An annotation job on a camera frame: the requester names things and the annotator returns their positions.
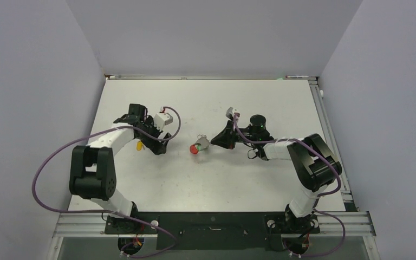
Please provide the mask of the red-handled metal key holder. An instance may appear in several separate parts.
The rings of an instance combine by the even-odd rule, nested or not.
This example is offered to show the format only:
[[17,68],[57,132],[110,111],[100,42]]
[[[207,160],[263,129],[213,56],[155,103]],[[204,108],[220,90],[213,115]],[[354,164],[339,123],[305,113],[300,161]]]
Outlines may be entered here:
[[191,154],[198,154],[201,151],[207,150],[211,145],[210,140],[206,135],[200,134],[197,136],[197,138],[197,141],[189,147]]

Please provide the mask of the yellow key tag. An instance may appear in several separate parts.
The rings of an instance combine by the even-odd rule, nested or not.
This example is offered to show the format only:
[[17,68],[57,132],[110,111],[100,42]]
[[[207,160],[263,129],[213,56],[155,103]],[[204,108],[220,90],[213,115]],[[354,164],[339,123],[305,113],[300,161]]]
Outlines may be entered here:
[[138,141],[138,142],[136,143],[136,150],[137,150],[137,151],[141,151],[141,150],[143,150],[143,149],[144,149],[144,145],[143,145],[142,141]]

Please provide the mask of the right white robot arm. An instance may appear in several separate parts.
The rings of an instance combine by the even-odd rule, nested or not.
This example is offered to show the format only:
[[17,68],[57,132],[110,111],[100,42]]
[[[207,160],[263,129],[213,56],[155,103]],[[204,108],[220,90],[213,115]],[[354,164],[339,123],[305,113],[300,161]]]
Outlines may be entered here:
[[245,128],[238,126],[238,119],[239,113],[229,115],[224,129],[210,143],[229,150],[234,149],[237,143],[243,143],[250,145],[255,156],[262,160],[290,160],[300,188],[287,205],[284,224],[292,232],[300,231],[320,198],[341,189],[339,159],[319,134],[275,139],[267,130],[264,116],[253,115]]

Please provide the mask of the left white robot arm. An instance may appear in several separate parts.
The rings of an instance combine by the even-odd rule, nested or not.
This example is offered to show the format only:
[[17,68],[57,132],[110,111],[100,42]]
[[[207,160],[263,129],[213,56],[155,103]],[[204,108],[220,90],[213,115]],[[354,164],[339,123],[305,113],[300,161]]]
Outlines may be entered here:
[[98,204],[126,233],[135,232],[140,218],[134,202],[118,191],[114,157],[129,142],[137,140],[153,154],[166,153],[170,133],[161,134],[173,122],[164,108],[155,116],[140,104],[130,104],[128,112],[113,121],[110,130],[85,146],[76,146],[71,154],[69,190],[72,195]]

